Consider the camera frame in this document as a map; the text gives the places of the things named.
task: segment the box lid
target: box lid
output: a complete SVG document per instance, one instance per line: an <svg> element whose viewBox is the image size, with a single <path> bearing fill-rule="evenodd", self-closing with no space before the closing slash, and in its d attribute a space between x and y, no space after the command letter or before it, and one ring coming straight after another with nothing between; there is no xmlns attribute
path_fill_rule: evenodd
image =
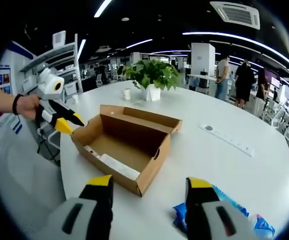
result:
<svg viewBox="0 0 289 240"><path fill-rule="evenodd" d="M126 106L101 105L100 114L172 134L181 129L182 120Z"/></svg>

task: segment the blue plastic bag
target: blue plastic bag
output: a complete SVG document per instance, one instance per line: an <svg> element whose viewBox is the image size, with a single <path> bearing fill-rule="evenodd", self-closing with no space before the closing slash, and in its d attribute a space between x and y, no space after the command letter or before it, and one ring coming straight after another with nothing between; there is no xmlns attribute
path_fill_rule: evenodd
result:
<svg viewBox="0 0 289 240"><path fill-rule="evenodd" d="M221 191L216 186L212 185L215 193L217 194L220 201L227 201L232 204L233 207L238 209L243 215L246 217L249 216L249 212L247 209L234 200L232 200L228 195L226 195L223 191ZM173 221L173 224L179 228L182 232L187 232L187 223L186 223L186 203L181 203L177 206L174 206L173 209L176 211L176 219ZM260 215L256 214L249 217L249 222L254 229L254 233L263 239L272 239L275 234L275 229L268 222L261 217Z"/></svg>

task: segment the ceiling light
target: ceiling light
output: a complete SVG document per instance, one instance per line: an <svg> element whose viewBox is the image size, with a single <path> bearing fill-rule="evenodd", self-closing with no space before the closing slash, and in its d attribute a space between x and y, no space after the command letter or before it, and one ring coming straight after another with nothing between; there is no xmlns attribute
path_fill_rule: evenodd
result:
<svg viewBox="0 0 289 240"><path fill-rule="evenodd" d="M218 44L231 44L230 42L225 42L225 41L215 41L215 40L210 40L210 43L218 43Z"/></svg>
<svg viewBox="0 0 289 240"><path fill-rule="evenodd" d="M241 46L241 45L234 44L234 43L232 43L231 45L237 46L237 47L240 47L240 48L243 48L243 49L248 49L248 50L250 50L250 51L253 51L253 52L257 53L257 54L261 54L261 55L262 55L261 52L259 52L259 51L257 51L257 50L254 50L254 49L252 49L252 48L246 47L246 46Z"/></svg>
<svg viewBox="0 0 289 240"><path fill-rule="evenodd" d="M223 14L223 12L220 10L220 8L218 8L219 13L221 14L221 16L223 17L223 19L226 19L225 15Z"/></svg>
<svg viewBox="0 0 289 240"><path fill-rule="evenodd" d="M243 59L243 58L240 58L240 57L237 57L237 56L231 56L231 55L229 55L229 57L230 58L233 58L233 59L238 59L238 60L241 60L241 61L245 61L245 59ZM253 65L255 65L255 66L257 66L257 67L259 67L259 68L264 68L263 66L260 66L259 64L256 64L256 63L254 63L254 62L252 62L252 61L248 61L250 64L253 64Z"/></svg>
<svg viewBox="0 0 289 240"><path fill-rule="evenodd" d="M111 3L112 0L104 0L99 9L96 11L94 18L99 18L100 15L103 13L103 11L106 9L106 7Z"/></svg>
<svg viewBox="0 0 289 240"><path fill-rule="evenodd" d="M285 82L286 84L288 84L288 85L289 85L289 82L288 82L288 81L286 81L285 79L283 79L282 77L280 77L280 80L282 80L283 82Z"/></svg>
<svg viewBox="0 0 289 240"><path fill-rule="evenodd" d="M256 44L256 45L258 45L264 49L271 51L272 53L278 55L280 58L284 59L287 63L289 63L289 58L285 57L280 52L274 50L273 48L271 48L271 47L269 47L269 46L267 46L261 42L258 42L258 41L255 41L255 40L243 37L243 36L233 35L233 34L229 34L229 33L222 33L222 32L208 32L208 31L184 32L182 34L183 35L217 35L217 36L224 36L224 37L230 37L230 38L244 40L244 41Z"/></svg>
<svg viewBox="0 0 289 240"><path fill-rule="evenodd" d="M259 64L256 64L256 63L254 63L254 62L252 62L252 61L250 61L249 63L251 63L251 64L253 64L253 65L255 65L255 66L257 66L257 67L259 67L259 68L264 68L263 66L260 66Z"/></svg>
<svg viewBox="0 0 289 240"><path fill-rule="evenodd" d="M229 56L230 58L233 58L233 59L238 59L238 60L241 60L241 61L244 61L244 59L240 58L240 57L237 57L237 56Z"/></svg>
<svg viewBox="0 0 289 240"><path fill-rule="evenodd" d="M126 49L132 48L132 47L137 46L137 45L140 45L140 44L144 44L144 43L146 43L146 42L150 42L150 41L152 41L152 40L153 40L153 39L148 39L148 40L145 40L145 41L137 42L137 43L135 43L135 44L132 44L132 45L130 45L130 46L127 46Z"/></svg>
<svg viewBox="0 0 289 240"><path fill-rule="evenodd" d="M86 40L85 40L85 39L82 39L81 44L80 44L80 47L79 47L77 59L79 59L80 54L81 54L81 52L83 51L83 48L84 48L85 43L86 43Z"/></svg>
<svg viewBox="0 0 289 240"><path fill-rule="evenodd" d="M273 59L272 57L263 54L264 57L271 59L272 61L276 62L277 64L279 64L280 66L284 67L285 69L287 68L285 65L281 64L280 62L278 62L277 60Z"/></svg>
<svg viewBox="0 0 289 240"><path fill-rule="evenodd" d="M169 51L155 51L151 54L173 53L173 52L191 52L191 50L169 50Z"/></svg>
<svg viewBox="0 0 289 240"><path fill-rule="evenodd" d="M239 65L239 66L241 66L241 65L242 65L241 63L238 63L238 62L234 62L234 61L229 61L229 63L231 63L231 64L236 64L236 65Z"/></svg>

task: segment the white round table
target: white round table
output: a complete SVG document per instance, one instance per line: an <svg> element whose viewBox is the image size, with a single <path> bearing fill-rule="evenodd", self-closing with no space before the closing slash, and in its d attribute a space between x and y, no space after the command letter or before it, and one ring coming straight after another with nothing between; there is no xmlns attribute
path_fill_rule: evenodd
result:
<svg viewBox="0 0 289 240"><path fill-rule="evenodd" d="M123 99L125 88L131 88L131 100ZM111 240L184 239L172 224L176 215L172 207L185 201L189 176L219 187L250 214L262 215L277 232L289 220L289 149L284 136L262 120L229 103L179 87L163 91L158 101L144 101L131 81L80 94L70 107L86 123L99 114L101 104L183 120L181 131L171 136L169 157L142 198L114 185ZM254 149L254 156L200 129L201 124L241 140ZM78 153L67 134L61 134L60 156L67 199L78 197L90 178L104 175Z"/></svg>

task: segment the man in white shirt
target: man in white shirt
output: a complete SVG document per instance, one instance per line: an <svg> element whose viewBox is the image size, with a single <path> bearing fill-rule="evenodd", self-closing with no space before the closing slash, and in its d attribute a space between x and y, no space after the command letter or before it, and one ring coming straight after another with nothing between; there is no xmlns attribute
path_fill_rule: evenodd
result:
<svg viewBox="0 0 289 240"><path fill-rule="evenodd" d="M96 76L95 69L92 65L90 66L90 69L88 69L88 71L86 72L86 76L87 77L95 77Z"/></svg>
<svg viewBox="0 0 289 240"><path fill-rule="evenodd" d="M229 79L229 55L222 54L221 61L216 67L216 90L214 97L222 101L226 101L228 92L228 79Z"/></svg>

